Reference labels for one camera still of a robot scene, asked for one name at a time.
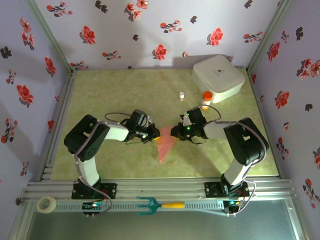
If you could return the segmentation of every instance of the marbled surface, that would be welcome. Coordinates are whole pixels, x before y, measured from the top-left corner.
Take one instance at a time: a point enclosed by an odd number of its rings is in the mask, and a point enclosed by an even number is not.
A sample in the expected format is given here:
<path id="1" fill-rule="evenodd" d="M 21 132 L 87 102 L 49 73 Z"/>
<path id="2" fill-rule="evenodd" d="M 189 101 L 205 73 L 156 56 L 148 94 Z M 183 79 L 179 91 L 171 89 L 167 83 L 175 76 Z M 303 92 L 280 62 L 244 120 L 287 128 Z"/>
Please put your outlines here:
<path id="1" fill-rule="evenodd" d="M 240 92 L 212 105 L 221 112 L 222 121 L 250 117 L 266 136 L 246 71 L 244 68 L 239 70 L 246 76 Z M 184 101 L 179 101 L 179 92 L 184 92 Z M 135 109 L 140 109 L 153 116 L 157 128 L 175 126 L 180 121 L 180 114 L 201 103 L 201 96 L 192 81 L 192 69 L 78 72 L 51 180 L 75 180 L 78 177 L 75 160 L 68 153 L 63 139 L 86 114 L 103 120 L 108 112 L 131 114 Z M 202 113 L 207 121 L 217 117 L 212 109 Z M 121 121 L 126 116 L 109 117 Z M 102 179 L 220 177 L 232 159 L 226 139 L 208 139 L 200 145 L 177 140 L 161 164 L 156 142 L 126 145 L 124 142 L 106 140 L 96 154 L 96 165 Z M 271 151 L 249 175 L 278 175 Z"/>

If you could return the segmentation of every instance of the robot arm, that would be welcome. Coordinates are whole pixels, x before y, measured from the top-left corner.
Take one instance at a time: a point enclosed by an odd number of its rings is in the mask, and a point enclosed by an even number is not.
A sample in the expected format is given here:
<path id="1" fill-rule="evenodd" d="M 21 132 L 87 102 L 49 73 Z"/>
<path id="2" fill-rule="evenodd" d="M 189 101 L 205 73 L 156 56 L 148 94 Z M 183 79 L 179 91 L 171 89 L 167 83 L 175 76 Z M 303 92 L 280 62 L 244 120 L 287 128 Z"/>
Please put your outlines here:
<path id="1" fill-rule="evenodd" d="M 101 123 L 88 114 L 66 135 L 64 145 L 69 153 L 74 155 L 87 141 L 88 135 L 92 134 L 90 140 L 77 155 L 82 182 L 96 186 L 101 181 L 97 172 L 95 155 L 104 140 L 117 140 L 126 143 L 134 137 L 138 137 L 143 143 L 147 143 L 160 137 L 159 130 L 153 123 L 150 124 L 146 114 L 138 109 L 132 113 L 129 119 L 122 122 L 125 123 L 111 121 Z"/>
<path id="2" fill-rule="evenodd" d="M 181 120 L 182 122 L 171 130 L 171 135 L 182 141 L 194 143 L 193 137 L 228 140 L 234 159 L 220 178 L 220 190 L 225 195 L 234 193 L 242 186 L 244 177 L 253 164 L 256 164 L 269 149 L 266 139 L 248 117 L 241 119 L 237 124 L 223 121 L 207 122 L 197 107 L 181 115 Z"/>

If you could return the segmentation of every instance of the lavender wall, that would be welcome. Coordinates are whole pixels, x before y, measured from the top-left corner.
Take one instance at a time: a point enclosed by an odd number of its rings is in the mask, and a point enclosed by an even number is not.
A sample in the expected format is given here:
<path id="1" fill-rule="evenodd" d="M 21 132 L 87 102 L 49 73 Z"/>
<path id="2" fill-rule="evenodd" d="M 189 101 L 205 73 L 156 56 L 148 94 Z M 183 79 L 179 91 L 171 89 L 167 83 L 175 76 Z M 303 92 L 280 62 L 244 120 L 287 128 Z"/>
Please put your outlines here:
<path id="1" fill-rule="evenodd" d="M 293 179 L 313 237 L 320 216 L 319 1 L 293 1 L 253 69 L 284 177 Z"/>
<path id="2" fill-rule="evenodd" d="M 74 68 L 247 67 L 280 0 L 34 0 Z"/>
<path id="3" fill-rule="evenodd" d="M 36 180 L 68 74 L 23 1 L 2 1 L 0 22 L 0 239 L 6 240 L 16 198 Z"/>

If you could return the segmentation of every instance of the pink cloth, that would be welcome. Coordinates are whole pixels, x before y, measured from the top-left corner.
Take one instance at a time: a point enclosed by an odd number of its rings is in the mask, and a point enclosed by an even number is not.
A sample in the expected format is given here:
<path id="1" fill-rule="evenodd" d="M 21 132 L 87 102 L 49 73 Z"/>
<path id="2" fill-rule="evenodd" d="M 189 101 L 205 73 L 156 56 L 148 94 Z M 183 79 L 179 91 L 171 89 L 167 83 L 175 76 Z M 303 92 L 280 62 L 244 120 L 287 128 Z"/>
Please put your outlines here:
<path id="1" fill-rule="evenodd" d="M 158 140 L 156 140 L 156 143 L 158 147 L 160 163 L 176 142 L 176 138 L 174 136 L 170 136 L 172 128 L 172 126 L 159 128 L 161 137 Z"/>

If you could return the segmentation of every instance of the masking tape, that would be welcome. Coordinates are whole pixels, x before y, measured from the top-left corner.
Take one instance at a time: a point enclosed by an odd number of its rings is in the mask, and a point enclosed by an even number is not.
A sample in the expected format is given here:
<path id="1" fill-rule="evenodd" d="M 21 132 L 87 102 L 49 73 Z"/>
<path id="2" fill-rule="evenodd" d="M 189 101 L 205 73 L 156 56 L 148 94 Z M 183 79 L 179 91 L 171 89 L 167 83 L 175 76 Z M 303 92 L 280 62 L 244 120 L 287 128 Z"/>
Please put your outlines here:
<path id="1" fill-rule="evenodd" d="M 52 213 L 57 207 L 57 200 L 51 196 L 44 196 L 40 198 L 36 204 L 36 209 L 39 213 L 49 214 Z"/>

